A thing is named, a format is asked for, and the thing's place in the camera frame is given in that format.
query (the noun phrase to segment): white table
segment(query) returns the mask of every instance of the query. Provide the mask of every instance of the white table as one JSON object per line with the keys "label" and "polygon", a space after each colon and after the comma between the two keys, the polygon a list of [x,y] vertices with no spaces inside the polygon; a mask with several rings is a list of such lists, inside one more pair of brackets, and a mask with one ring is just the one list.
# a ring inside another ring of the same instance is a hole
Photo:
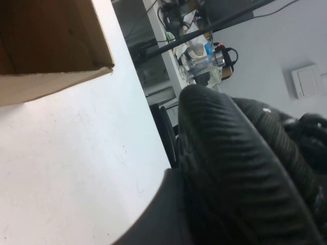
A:
{"label": "white table", "polygon": [[94,2],[113,74],[0,108],[0,244],[111,244],[170,167],[111,2]]}

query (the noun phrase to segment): metal rod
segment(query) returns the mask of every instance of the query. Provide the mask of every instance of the metal rod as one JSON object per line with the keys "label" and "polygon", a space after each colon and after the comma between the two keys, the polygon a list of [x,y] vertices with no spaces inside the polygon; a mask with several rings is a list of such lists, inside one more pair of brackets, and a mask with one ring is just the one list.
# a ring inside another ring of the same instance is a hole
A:
{"label": "metal rod", "polygon": [[174,47],[177,47],[177,46],[179,46],[179,45],[181,45],[181,44],[183,44],[183,43],[185,43],[187,41],[192,40],[193,38],[196,38],[196,37],[198,37],[198,36],[200,36],[200,35],[202,35],[202,34],[204,34],[206,32],[209,32],[213,28],[217,28],[218,30],[221,30],[219,28],[219,26],[221,26],[221,25],[223,25],[223,24],[225,24],[227,22],[230,22],[230,21],[232,21],[232,20],[234,20],[234,19],[236,19],[236,18],[238,18],[238,17],[240,17],[240,16],[242,16],[244,14],[252,12],[253,10],[261,8],[262,6],[264,6],[266,4],[269,4],[269,3],[272,3],[274,1],[276,1],[276,0],[262,0],[260,2],[251,4],[251,5],[249,5],[249,6],[245,7],[245,8],[237,11],[234,14],[231,14],[231,15],[225,17],[225,18],[222,18],[222,19],[219,19],[219,20],[215,21],[211,25],[209,25],[209,26],[207,26],[207,27],[205,27],[205,28],[203,28],[201,30],[197,30],[195,32],[183,35],[183,36],[177,38],[176,41],[168,43],[165,46],[160,47],[157,50],[147,54],[147,59],[151,59],[151,58],[153,58],[153,57],[155,57],[157,55],[160,55],[160,54],[162,54],[162,53],[164,53],[164,52],[166,52],[168,50],[171,50]]}
{"label": "metal rod", "polygon": [[129,50],[137,50],[140,48],[149,48],[157,45],[157,40],[155,38],[150,39],[149,41],[139,42],[128,47]]}

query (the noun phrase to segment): light switch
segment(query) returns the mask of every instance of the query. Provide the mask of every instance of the light switch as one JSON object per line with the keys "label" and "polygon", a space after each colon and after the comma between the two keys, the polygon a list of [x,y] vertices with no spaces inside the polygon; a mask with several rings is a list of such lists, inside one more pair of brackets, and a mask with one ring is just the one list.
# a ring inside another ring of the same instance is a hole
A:
{"label": "light switch", "polygon": [[319,95],[317,84],[321,84],[321,76],[317,65],[292,71],[292,76],[299,100]]}

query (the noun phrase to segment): white paper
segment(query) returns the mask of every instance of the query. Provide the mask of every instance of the white paper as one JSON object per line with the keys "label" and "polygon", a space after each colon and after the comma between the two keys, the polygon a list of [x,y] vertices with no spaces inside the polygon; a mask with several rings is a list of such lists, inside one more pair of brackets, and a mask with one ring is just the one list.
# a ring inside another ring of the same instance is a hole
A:
{"label": "white paper", "polygon": [[186,16],[184,16],[183,21],[188,24],[189,26],[191,25],[191,23],[193,22],[194,19],[194,15],[195,15],[195,11],[193,10],[191,13],[188,13]]}
{"label": "white paper", "polygon": [[[192,33],[194,31],[197,31],[199,28],[196,26],[195,23],[192,23],[191,27],[186,31],[186,34]],[[199,44],[206,45],[208,43],[208,40],[203,35],[200,35],[196,38],[193,38],[191,41],[189,41],[190,45],[196,46]]]}
{"label": "white paper", "polygon": [[183,43],[183,44],[181,44],[180,46],[178,46],[177,49],[176,49],[176,53],[175,53],[177,59],[179,59],[180,56],[181,56],[182,54],[184,54],[184,52],[185,52],[187,49],[188,49],[188,46],[187,46],[185,43]]}

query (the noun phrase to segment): cardboard box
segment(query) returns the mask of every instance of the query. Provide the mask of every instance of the cardboard box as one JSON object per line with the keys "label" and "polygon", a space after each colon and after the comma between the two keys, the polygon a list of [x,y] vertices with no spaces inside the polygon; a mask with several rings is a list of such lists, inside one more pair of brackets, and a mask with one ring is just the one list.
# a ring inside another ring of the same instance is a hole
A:
{"label": "cardboard box", "polygon": [[224,80],[230,78],[230,76],[232,74],[233,74],[233,71],[232,71],[231,67],[230,66],[225,67],[221,71],[221,79],[224,81]]}
{"label": "cardboard box", "polygon": [[92,0],[0,0],[0,106],[58,92],[113,66]]}

